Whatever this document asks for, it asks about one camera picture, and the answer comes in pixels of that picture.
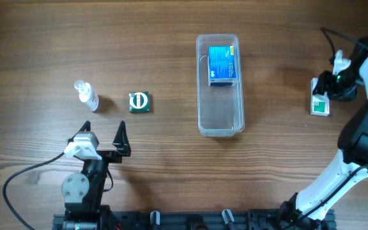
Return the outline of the green Zam-Buk box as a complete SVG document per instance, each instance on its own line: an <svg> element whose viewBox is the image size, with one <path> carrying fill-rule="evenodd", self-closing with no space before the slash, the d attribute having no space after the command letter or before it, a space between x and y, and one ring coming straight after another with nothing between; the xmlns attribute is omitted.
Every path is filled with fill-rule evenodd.
<svg viewBox="0 0 368 230"><path fill-rule="evenodd" d="M150 111L150 94L148 91L129 93L130 113L147 113Z"/></svg>

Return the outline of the white lotion bottle clear cap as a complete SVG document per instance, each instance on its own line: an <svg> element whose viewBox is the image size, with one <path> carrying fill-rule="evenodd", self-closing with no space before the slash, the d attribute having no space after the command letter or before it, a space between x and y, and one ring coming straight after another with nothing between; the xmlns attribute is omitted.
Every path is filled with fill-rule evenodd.
<svg viewBox="0 0 368 230"><path fill-rule="evenodd" d="M95 112L99 106L99 98L91 84L83 80L77 80L74 83L74 88L79 94L79 100L84 103L91 112Z"/></svg>

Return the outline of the blue plaster box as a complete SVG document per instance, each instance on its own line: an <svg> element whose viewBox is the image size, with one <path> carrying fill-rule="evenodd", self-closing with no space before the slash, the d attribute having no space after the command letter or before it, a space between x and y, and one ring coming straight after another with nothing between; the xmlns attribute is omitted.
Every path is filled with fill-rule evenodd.
<svg viewBox="0 0 368 230"><path fill-rule="evenodd" d="M236 79L234 55L234 47L232 45L208 47L208 73L210 82L229 82Z"/></svg>

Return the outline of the white green medicine box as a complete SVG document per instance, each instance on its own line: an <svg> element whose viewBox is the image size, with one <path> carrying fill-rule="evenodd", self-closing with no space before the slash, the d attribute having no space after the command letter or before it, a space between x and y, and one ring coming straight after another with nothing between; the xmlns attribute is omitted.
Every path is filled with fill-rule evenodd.
<svg viewBox="0 0 368 230"><path fill-rule="evenodd" d="M330 114L330 101L327 97L327 93L323 95L314 94L313 90L318 83L317 78L311 80L311 100L310 100L310 114L317 116L329 116Z"/></svg>

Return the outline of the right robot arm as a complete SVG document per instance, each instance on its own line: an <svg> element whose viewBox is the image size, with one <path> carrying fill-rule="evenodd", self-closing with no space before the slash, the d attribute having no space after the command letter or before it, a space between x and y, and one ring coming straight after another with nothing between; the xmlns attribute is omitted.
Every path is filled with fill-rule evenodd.
<svg viewBox="0 0 368 230"><path fill-rule="evenodd" d="M368 178L368 36L354 39L349 58L333 51L332 71L316 78L311 89L314 97L350 101L359 86L367 100L342 129L337 154L326 169L307 188L282 203L274 216L277 229L327 229L326 214L345 193Z"/></svg>

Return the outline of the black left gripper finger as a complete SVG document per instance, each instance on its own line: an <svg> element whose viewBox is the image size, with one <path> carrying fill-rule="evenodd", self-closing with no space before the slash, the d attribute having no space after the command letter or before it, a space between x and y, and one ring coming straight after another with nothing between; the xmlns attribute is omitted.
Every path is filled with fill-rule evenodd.
<svg viewBox="0 0 368 230"><path fill-rule="evenodd" d="M126 123L124 121L120 122L112 145L120 155L124 157L131 155L132 150L128 141Z"/></svg>
<svg viewBox="0 0 368 230"><path fill-rule="evenodd" d="M77 131L78 132L85 132L85 131L90 131L91 130L91 122L90 121L86 121L81 128ZM68 139L68 142L73 142L73 139L75 138L76 135L74 135L73 137Z"/></svg>

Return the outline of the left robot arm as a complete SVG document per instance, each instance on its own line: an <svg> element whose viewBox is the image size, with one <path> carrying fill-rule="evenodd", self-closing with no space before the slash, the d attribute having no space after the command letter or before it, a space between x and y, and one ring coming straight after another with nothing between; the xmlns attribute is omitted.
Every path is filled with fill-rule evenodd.
<svg viewBox="0 0 368 230"><path fill-rule="evenodd" d="M64 154L83 161L83 166L81 172L67 176L61 186L65 214L54 218L53 229L121 229L121 223L112 214L110 206L101 202L103 193L107 191L105 181L112 178L109 164L120 164L123 157L131 155L125 122L120 122L112 142L115 150L98 150L98 145L89 121L68 140Z"/></svg>

